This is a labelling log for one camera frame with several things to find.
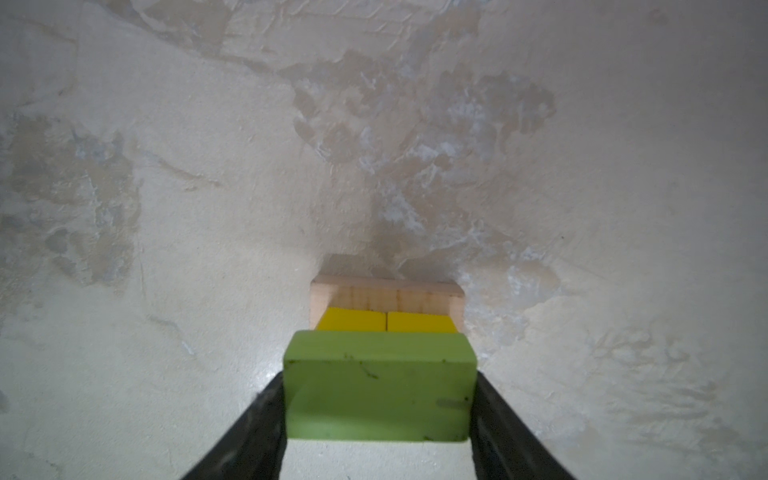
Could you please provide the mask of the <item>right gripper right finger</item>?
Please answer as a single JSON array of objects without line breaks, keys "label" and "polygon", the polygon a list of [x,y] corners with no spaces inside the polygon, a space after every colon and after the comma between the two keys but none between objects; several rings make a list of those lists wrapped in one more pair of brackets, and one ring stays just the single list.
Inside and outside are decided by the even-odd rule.
[{"label": "right gripper right finger", "polygon": [[574,480],[483,373],[477,374],[469,438],[479,480]]}]

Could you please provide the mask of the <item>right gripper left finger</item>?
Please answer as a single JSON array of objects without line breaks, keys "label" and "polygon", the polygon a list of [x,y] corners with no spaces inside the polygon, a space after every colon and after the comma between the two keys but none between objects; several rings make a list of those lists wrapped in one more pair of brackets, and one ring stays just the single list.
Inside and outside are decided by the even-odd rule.
[{"label": "right gripper left finger", "polygon": [[275,480],[287,446],[283,374],[277,373],[183,480]]}]

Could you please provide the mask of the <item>long green block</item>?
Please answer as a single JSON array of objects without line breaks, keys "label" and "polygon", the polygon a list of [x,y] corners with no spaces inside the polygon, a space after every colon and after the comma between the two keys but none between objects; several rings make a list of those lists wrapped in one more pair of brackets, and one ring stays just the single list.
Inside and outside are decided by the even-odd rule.
[{"label": "long green block", "polygon": [[287,435],[463,442],[476,379],[460,333],[299,331],[283,357]]}]

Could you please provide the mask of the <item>yellow cube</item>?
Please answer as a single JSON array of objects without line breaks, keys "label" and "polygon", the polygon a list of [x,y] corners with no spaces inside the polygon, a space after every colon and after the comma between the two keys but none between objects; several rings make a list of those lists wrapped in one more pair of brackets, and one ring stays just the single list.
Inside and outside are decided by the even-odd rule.
[{"label": "yellow cube", "polygon": [[330,307],[314,327],[318,331],[385,332],[387,315],[383,312]]},{"label": "yellow cube", "polygon": [[447,315],[410,312],[388,312],[386,330],[399,333],[458,333],[453,320]]}]

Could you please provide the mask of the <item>natural wood block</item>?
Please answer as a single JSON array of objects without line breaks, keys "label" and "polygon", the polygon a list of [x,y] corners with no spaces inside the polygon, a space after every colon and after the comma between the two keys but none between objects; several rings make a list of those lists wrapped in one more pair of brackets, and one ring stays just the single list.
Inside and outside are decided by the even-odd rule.
[{"label": "natural wood block", "polygon": [[465,304],[465,293],[456,283],[320,274],[310,283],[309,327],[313,329],[329,307],[336,307],[445,315],[464,332]]}]

